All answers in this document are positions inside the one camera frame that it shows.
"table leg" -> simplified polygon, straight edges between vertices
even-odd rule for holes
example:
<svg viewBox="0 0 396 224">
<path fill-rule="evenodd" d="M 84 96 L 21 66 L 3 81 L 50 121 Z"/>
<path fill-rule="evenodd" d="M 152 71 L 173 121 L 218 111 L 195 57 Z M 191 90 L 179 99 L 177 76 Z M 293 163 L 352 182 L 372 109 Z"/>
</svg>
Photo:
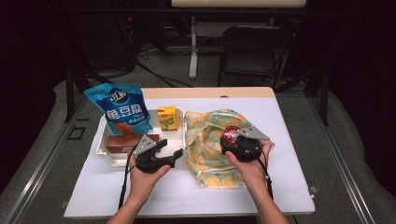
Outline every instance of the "table leg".
<svg viewBox="0 0 396 224">
<path fill-rule="evenodd" d="M 195 33 L 195 17 L 191 18 L 191 63 L 190 63 L 190 79 L 197 78 L 197 39 Z"/>
</svg>

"blue snack bag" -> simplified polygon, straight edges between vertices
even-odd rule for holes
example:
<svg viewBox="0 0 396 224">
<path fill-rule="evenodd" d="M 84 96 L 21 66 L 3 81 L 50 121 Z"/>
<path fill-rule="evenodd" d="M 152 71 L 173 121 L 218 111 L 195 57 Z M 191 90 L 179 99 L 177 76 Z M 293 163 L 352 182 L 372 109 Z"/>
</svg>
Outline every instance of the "blue snack bag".
<svg viewBox="0 0 396 224">
<path fill-rule="evenodd" d="M 85 90 L 84 94 L 105 113 L 114 134 L 146 134 L 152 130 L 139 86 L 104 83 Z"/>
</svg>

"brown box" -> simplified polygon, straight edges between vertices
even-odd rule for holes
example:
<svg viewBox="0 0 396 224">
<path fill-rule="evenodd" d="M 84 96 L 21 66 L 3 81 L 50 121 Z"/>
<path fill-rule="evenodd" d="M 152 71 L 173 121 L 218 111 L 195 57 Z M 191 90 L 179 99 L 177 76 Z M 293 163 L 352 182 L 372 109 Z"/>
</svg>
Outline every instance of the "brown box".
<svg viewBox="0 0 396 224">
<path fill-rule="evenodd" d="M 159 134 L 147 134 L 147 136 L 156 143 L 160 141 Z M 143 134 L 109 135 L 106 147 L 110 153 L 129 153 L 142 137 Z"/>
</svg>

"yellow juice box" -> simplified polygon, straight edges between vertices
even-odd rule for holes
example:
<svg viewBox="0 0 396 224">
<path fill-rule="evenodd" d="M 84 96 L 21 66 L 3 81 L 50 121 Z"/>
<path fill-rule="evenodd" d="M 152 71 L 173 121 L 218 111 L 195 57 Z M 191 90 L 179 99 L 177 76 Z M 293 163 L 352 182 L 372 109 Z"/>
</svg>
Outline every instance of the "yellow juice box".
<svg viewBox="0 0 396 224">
<path fill-rule="evenodd" d="M 177 130 L 177 114 L 176 107 L 174 105 L 159 106 L 158 118 L 163 131 Z"/>
</svg>

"black cable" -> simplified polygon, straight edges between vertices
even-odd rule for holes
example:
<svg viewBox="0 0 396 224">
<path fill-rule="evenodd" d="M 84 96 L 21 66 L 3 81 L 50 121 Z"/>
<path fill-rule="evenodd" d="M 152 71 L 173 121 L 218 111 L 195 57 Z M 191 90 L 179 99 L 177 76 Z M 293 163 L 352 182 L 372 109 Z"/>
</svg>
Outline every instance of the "black cable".
<svg viewBox="0 0 396 224">
<path fill-rule="evenodd" d="M 161 76 L 161 75 L 158 75 L 158 74 L 152 72 L 151 70 L 149 70 L 149 68 L 147 68 L 145 65 L 143 65 L 143 64 L 142 64 L 141 62 L 139 62 L 138 60 L 136 61 L 136 65 L 139 66 L 139 67 L 141 67 L 141 68 L 143 68 L 143 69 L 146 70 L 147 72 L 151 73 L 151 74 L 154 75 L 155 77 L 159 78 L 160 80 L 162 80 L 163 82 L 165 82 L 166 84 L 168 84 L 170 87 L 176 87 L 176 86 L 175 86 L 174 84 L 172 84 L 171 82 L 169 82 L 169 81 L 174 81 L 174 82 L 176 82 L 176 83 L 179 83 L 179 84 L 182 84 L 182 85 L 185 85 L 185 86 L 188 86 L 188 87 L 193 87 L 192 85 L 189 85 L 189 84 L 187 84 L 187 83 L 184 83 L 184 82 L 181 82 L 181 81 L 172 79 L 172 78 L 170 78 L 170 77 L 163 77 L 163 76 Z"/>
<path fill-rule="evenodd" d="M 292 216 L 292 217 L 293 217 L 294 223 L 298 224 L 297 217 L 296 216 Z"/>
<path fill-rule="evenodd" d="M 124 200 L 124 198 L 125 198 L 126 182 L 127 182 L 127 179 L 128 179 L 128 174 L 129 174 L 129 172 L 130 172 L 132 169 L 134 169 L 134 168 L 136 167 L 136 165 L 134 165 L 133 167 L 131 167 L 131 168 L 128 170 L 129 161 L 130 161 L 130 159 L 131 159 L 131 156 L 134 154 L 134 150 L 136 149 L 136 147 L 137 147 L 137 144 L 136 144 L 136 145 L 132 148 L 132 150 L 129 152 L 128 158 L 127 158 L 127 160 L 126 160 L 125 172 L 124 172 L 124 180 L 123 180 L 123 184 L 122 184 L 122 188 L 121 188 L 121 194 L 120 194 L 119 209 L 122 207 L 122 205 L 123 205 L 123 200 Z"/>
<path fill-rule="evenodd" d="M 140 50 L 139 50 L 140 52 L 139 52 L 139 56 L 142 58 L 142 59 L 144 59 L 144 60 L 148 60 L 149 59 L 149 44 L 148 43 L 146 43 L 146 44 L 143 44 L 143 46 L 142 47 L 140 47 Z"/>
<path fill-rule="evenodd" d="M 264 172 L 265 172 L 265 175 L 266 175 L 266 178 L 267 178 L 268 193 L 270 194 L 271 198 L 274 199 L 274 195 L 273 195 L 273 192 L 272 192 L 272 185 L 271 185 L 271 184 L 272 184 L 272 180 L 271 180 L 270 175 L 268 175 L 268 171 L 267 171 L 267 167 L 268 167 L 267 157 L 265 156 L 265 154 L 264 154 L 263 151 L 262 151 L 262 155 L 264 156 L 264 160 L 265 160 L 265 169 L 264 169 Z"/>
</svg>

